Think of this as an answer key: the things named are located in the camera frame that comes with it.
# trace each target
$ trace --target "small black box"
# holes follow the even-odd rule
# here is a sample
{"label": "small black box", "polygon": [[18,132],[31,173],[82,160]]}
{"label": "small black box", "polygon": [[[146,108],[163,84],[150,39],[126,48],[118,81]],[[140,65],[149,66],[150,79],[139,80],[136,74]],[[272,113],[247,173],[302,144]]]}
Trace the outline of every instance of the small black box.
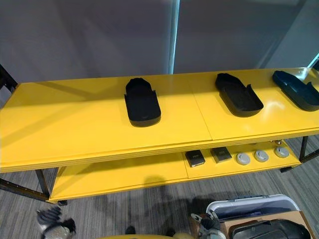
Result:
{"label": "small black box", "polygon": [[200,150],[188,151],[185,156],[191,167],[201,165],[205,162],[204,156],[201,154]]}
{"label": "small black box", "polygon": [[211,154],[213,155],[216,163],[224,162],[232,158],[226,147],[212,148]]}

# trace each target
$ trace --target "dark blue tray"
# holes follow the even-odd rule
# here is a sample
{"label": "dark blue tray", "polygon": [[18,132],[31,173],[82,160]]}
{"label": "dark blue tray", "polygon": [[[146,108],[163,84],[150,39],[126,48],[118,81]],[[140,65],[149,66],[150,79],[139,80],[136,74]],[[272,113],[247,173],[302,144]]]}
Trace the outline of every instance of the dark blue tray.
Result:
{"label": "dark blue tray", "polygon": [[319,110],[319,92],[311,82],[305,84],[285,71],[275,71],[273,80],[299,108],[305,111]]}

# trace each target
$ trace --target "black device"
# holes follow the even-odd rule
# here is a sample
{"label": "black device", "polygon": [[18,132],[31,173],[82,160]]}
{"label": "black device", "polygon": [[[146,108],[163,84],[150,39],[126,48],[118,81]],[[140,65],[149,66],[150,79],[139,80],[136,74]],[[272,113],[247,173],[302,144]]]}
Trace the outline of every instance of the black device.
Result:
{"label": "black device", "polygon": [[211,154],[213,155],[216,163],[223,162],[227,159],[232,158],[226,147],[212,148]]}
{"label": "black device", "polygon": [[204,156],[201,154],[200,150],[188,151],[186,152],[185,156],[191,167],[205,163]]}
{"label": "black device", "polygon": [[234,225],[229,229],[230,239],[310,239],[309,231],[289,220],[275,219]]}
{"label": "black device", "polygon": [[130,122],[136,127],[146,127],[160,120],[161,112],[156,96],[149,82],[143,78],[131,79],[124,95]]}
{"label": "black device", "polygon": [[235,116],[253,116],[264,107],[251,85],[245,87],[237,77],[219,73],[215,84],[225,105]]}

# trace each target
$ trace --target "black plastic tray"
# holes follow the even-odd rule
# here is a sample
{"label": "black plastic tray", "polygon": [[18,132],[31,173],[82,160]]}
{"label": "black plastic tray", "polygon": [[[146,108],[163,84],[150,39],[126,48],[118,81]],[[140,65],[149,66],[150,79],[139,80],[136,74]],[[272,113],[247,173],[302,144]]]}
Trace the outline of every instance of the black plastic tray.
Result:
{"label": "black plastic tray", "polygon": [[289,220],[271,220],[232,226],[230,239],[310,239],[308,230]]}
{"label": "black plastic tray", "polygon": [[151,126],[160,121],[160,106],[156,92],[143,78],[134,78],[126,85],[124,95],[130,122],[136,127]]}
{"label": "black plastic tray", "polygon": [[319,110],[319,92],[311,82],[305,84],[284,71],[275,71],[273,80],[299,108],[305,111]]}
{"label": "black plastic tray", "polygon": [[236,116],[253,116],[264,107],[251,85],[245,87],[237,77],[220,73],[215,84],[224,103]]}

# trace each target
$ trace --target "yellow tabletop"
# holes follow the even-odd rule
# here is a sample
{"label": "yellow tabletop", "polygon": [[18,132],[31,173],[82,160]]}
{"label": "yellow tabletop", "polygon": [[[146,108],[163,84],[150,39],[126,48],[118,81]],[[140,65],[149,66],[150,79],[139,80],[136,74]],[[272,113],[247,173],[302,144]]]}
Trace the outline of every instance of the yellow tabletop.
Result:
{"label": "yellow tabletop", "polygon": [[[181,78],[188,79],[200,111],[213,141],[221,145],[294,137],[318,133],[319,111],[307,112],[298,108],[274,83],[275,69],[227,71],[238,77],[253,90],[264,104],[264,108],[254,116],[241,118],[234,116],[219,95],[215,80],[219,72],[196,73]],[[298,76],[305,83],[311,81],[319,90],[319,78],[308,68],[285,69]]]}
{"label": "yellow tabletop", "polygon": [[20,84],[1,110],[1,171],[211,141],[187,81],[145,79],[161,108],[160,122],[149,127],[130,124],[124,100],[130,77]]}
{"label": "yellow tabletop", "polygon": [[[125,85],[132,77],[22,83],[0,111],[0,172],[318,133],[319,111],[295,106],[273,83],[274,70],[228,71],[251,83],[264,103],[249,118],[233,116],[225,106],[214,84],[218,72],[143,76],[162,112],[158,124],[144,128],[132,126],[127,116]],[[286,71],[318,89],[309,69]]]}

